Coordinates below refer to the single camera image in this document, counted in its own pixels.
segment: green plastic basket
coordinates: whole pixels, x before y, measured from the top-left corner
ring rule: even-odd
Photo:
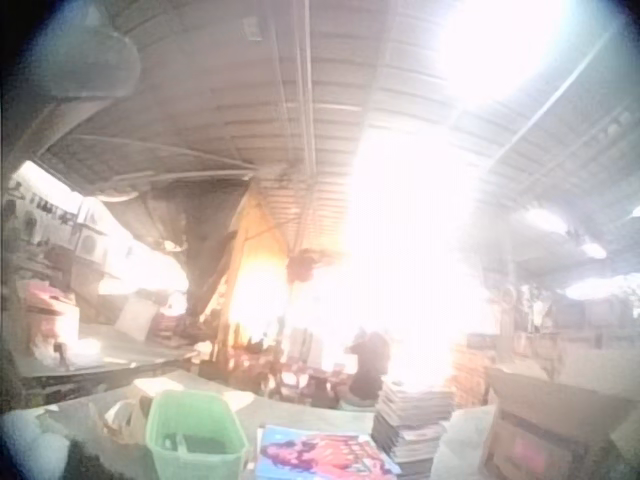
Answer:
[[[167,438],[175,435],[210,439],[224,453],[168,448]],[[213,393],[162,392],[151,405],[146,442],[161,480],[233,480],[240,478],[248,460],[249,445],[237,417],[227,402]]]

